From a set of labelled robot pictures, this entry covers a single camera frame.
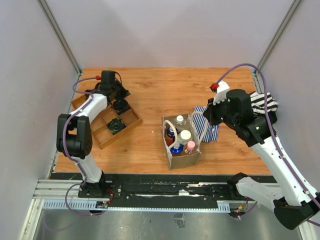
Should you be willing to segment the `wooden compartment tray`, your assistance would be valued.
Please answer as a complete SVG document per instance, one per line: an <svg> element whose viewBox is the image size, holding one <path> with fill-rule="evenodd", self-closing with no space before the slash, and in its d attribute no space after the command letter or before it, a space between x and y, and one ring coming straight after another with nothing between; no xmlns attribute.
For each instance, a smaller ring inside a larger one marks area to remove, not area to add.
<svg viewBox="0 0 320 240"><path fill-rule="evenodd" d="M103 94L95 93L87 99L78 97L71 105L75 112L80 110L78 117L89 118L92 138L101 150L142 124L129 103L114 101L107 105L107 97Z"/></svg>

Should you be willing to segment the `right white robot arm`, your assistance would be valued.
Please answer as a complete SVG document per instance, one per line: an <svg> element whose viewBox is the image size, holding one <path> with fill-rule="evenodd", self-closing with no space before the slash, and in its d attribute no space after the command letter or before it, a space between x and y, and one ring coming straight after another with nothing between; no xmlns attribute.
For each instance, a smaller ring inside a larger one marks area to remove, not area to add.
<svg viewBox="0 0 320 240"><path fill-rule="evenodd" d="M225 123L253 149L271 171L280 189L256 182L240 172L227 180L226 193L232 200L248 197L270 209L277 220L293 230L320 211L320 193L308 183L285 150L272 127L274 113L254 114L251 98L243 89L214 90L204 117L212 125Z"/></svg>

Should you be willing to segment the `blue white striped cloth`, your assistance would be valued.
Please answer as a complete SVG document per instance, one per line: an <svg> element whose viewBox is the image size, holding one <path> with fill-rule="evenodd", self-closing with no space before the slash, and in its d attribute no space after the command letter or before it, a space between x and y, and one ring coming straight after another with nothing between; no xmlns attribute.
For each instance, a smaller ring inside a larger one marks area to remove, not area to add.
<svg viewBox="0 0 320 240"><path fill-rule="evenodd" d="M195 125L195 128L198 132L199 137L204 133L205 125L206 125L206 118L197 112L205 112L207 110L207 107L205 106L195 106L193 108L193 112L195 114L192 117L193 123ZM202 142L204 143L210 143L210 142L217 142L218 141L218 134L219 134L219 125L211 125L209 124L207 126L206 132L202 138Z"/></svg>

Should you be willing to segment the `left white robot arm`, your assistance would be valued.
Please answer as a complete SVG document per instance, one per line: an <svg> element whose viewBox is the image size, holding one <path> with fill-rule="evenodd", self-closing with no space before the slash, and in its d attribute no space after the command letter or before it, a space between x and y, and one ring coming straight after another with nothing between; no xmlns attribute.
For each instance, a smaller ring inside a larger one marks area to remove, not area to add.
<svg viewBox="0 0 320 240"><path fill-rule="evenodd" d="M120 74L103 70L100 75L78 80L72 90L86 100L71 113L57 119L56 148L71 160L82 175L79 188L85 196L101 198L107 193L105 174L92 155L91 123L114 100L123 100L130 93L123 87Z"/></svg>

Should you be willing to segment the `clear bottle white cap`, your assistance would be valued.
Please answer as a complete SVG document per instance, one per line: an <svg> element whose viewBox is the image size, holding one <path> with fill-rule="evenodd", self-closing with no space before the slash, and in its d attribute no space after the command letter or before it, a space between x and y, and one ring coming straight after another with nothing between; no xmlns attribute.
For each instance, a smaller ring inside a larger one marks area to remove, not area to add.
<svg viewBox="0 0 320 240"><path fill-rule="evenodd" d="M182 115L177 115L173 119L173 124L177 126L185 126L186 125L186 120Z"/></svg>

